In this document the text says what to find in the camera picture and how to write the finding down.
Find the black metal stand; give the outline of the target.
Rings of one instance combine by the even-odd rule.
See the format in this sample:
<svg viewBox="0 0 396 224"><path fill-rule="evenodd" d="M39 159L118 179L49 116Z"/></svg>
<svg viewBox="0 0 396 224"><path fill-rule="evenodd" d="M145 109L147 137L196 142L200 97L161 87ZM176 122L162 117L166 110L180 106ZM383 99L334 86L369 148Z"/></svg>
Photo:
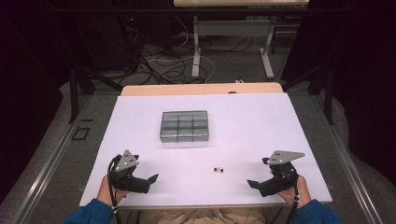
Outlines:
<svg viewBox="0 0 396 224"><path fill-rule="evenodd" d="M286 91L291 87L300 84L306 79L311 78L312 81L308 86L308 93L310 95L319 95L321 90L325 90L324 93L324 104L323 113L325 118L330 124L333 124L332 120L332 97L333 97L333 79L334 79L334 68L333 64L323 64L314 67L308 72L297 76L292 81L288 81L282 85L282 90Z"/></svg>
<svg viewBox="0 0 396 224"><path fill-rule="evenodd" d="M71 117L69 122L73 123L79 115L79 100L78 90L82 90L85 94L92 95L95 92L95 87L91 78L97 79L116 91L121 91L123 87L115 83L107 77L104 77L99 72L90 68L87 65L72 63L69 69L69 87L70 87L70 102L71 102Z"/></svg>

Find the white table sheet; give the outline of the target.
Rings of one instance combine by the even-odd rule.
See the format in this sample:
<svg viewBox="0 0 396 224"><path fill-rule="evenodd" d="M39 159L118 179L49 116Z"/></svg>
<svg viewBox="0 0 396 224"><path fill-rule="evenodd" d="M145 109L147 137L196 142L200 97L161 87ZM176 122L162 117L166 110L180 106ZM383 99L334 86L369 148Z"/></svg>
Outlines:
<svg viewBox="0 0 396 224"><path fill-rule="evenodd" d="M163 143L163 112L191 110L207 112L209 140ZM279 196L262 197L248 184L248 179L262 182L271 178L262 159L276 150L304 153L293 165L305 177L311 196L323 203L332 199L285 93L119 97L81 197L82 204L96 196L110 161L124 150L139 157L135 176L159 177L148 193L129 194L121 202L123 207L281 204Z"/></svg>

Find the person's beige trouser legs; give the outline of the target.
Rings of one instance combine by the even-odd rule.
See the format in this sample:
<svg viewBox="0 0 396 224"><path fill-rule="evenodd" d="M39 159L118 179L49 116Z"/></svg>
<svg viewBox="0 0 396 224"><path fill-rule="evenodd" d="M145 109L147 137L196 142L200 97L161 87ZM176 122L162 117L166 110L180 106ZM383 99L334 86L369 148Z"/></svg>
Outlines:
<svg viewBox="0 0 396 224"><path fill-rule="evenodd" d="M138 224L268 224L260 207L148 210Z"/></svg>

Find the person's left hand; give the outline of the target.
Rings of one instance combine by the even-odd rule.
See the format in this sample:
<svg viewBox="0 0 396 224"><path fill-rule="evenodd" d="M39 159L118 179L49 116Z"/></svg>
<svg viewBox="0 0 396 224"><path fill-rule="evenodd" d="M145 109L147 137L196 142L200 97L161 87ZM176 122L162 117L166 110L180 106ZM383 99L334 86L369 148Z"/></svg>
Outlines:
<svg viewBox="0 0 396 224"><path fill-rule="evenodd" d="M122 199L126 198L128 191L115 189L108 184L108 178L105 175L102 179L96 199L108 206L118 204Z"/></svg>

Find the person's right hand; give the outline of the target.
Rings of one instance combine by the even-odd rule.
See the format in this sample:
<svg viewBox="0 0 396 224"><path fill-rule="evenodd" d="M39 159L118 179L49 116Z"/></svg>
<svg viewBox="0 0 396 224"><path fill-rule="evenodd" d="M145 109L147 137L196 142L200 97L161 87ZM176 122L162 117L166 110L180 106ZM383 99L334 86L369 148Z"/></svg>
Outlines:
<svg viewBox="0 0 396 224"><path fill-rule="evenodd" d="M312 201L306 180L302 175L298 177L295 187L282 190L278 193L278 195L288 205L297 203L297 208L301 208Z"/></svg>

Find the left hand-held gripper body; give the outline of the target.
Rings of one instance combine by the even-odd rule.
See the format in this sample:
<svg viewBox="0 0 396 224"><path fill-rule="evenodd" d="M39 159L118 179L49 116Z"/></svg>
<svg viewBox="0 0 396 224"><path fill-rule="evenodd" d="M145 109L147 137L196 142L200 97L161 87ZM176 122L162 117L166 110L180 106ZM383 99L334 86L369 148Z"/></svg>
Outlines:
<svg viewBox="0 0 396 224"><path fill-rule="evenodd" d="M144 193L144 187L149 185L149 181L134 176L137 165L137 157L129 150L125 150L122 155L117 155L109 166L108 179L111 186L115 189Z"/></svg>

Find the grey metal frame desk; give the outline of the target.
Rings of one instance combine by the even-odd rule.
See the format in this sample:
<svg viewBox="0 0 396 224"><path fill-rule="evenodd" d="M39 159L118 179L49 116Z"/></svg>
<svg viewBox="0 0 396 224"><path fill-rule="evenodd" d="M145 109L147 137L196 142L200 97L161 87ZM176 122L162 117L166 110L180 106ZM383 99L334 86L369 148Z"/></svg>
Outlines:
<svg viewBox="0 0 396 224"><path fill-rule="evenodd" d="M310 0L174 0L175 7L182 9L219 9L225 7L240 7L241 9L302 9ZM192 77L200 74L201 47L199 45L202 36L264 36L264 46L260 49L264 74L268 79L275 77L269 60L269 51L275 36L277 16L267 16L266 20L254 20L252 16L244 19L210 19L208 21L193 17L193 65Z"/></svg>

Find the clear plastic compartment box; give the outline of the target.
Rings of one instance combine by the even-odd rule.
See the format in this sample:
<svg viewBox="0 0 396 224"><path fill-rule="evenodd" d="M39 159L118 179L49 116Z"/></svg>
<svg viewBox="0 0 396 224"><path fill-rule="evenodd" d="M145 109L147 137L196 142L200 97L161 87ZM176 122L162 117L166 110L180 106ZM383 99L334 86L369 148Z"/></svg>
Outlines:
<svg viewBox="0 0 396 224"><path fill-rule="evenodd" d="M163 143L208 141L207 112L205 110L163 112L160 139Z"/></svg>

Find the dark curtain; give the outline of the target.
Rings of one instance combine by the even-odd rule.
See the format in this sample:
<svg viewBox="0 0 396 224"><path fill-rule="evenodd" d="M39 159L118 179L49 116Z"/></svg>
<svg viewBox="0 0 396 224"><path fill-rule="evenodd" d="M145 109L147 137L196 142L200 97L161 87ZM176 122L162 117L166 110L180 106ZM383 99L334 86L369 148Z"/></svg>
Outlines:
<svg viewBox="0 0 396 224"><path fill-rule="evenodd" d="M345 109L349 149L396 186L396 0L309 0L344 15L303 18L281 78L291 81L334 49L333 96Z"/></svg>
<svg viewBox="0 0 396 224"><path fill-rule="evenodd" d="M63 95L39 0L0 0L0 203L40 144Z"/></svg>

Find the aluminium floor rail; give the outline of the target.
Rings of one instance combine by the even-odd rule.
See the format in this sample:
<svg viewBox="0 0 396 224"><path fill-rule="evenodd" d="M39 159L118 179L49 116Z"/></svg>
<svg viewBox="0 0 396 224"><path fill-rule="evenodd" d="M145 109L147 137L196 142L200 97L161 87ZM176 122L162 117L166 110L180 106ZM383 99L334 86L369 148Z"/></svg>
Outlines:
<svg viewBox="0 0 396 224"><path fill-rule="evenodd" d="M84 96L80 113L69 122L69 103L62 102L33 158L7 196L7 224L61 224L78 208L100 144L94 128L95 97Z"/></svg>
<svg viewBox="0 0 396 224"><path fill-rule="evenodd" d="M354 161L350 157L346 145L341 140L334 126L330 124L328 119L325 117L324 105L322 104L320 97L312 96L311 101L313 102L316 110L319 112L319 116L332 138L332 142L334 143L335 148L335 154L340 161L340 164L349 182L349 186L351 187L368 224L384 224L382 218L380 217L379 213L375 208L371 197L369 196L367 188L364 186L360 178L359 171Z"/></svg>

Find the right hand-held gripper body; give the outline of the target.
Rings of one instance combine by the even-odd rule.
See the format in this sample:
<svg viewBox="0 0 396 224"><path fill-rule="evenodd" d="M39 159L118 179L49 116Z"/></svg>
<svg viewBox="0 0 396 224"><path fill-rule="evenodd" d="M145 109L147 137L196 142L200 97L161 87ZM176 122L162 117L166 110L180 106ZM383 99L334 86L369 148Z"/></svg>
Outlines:
<svg viewBox="0 0 396 224"><path fill-rule="evenodd" d="M264 164L270 168L273 177L261 183L260 188L266 188L267 196L294 187L297 183L298 174L292 161L304 157L302 152L276 150L269 158L263 158Z"/></svg>

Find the black computer tower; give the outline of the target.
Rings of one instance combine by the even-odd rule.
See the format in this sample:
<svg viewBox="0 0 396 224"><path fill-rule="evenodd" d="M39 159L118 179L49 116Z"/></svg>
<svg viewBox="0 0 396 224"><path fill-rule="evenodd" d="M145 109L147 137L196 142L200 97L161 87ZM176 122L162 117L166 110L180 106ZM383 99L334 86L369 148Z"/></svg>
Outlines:
<svg viewBox="0 0 396 224"><path fill-rule="evenodd" d="M76 17L76 23L97 70L137 69L141 35L133 18L91 15Z"/></svg>

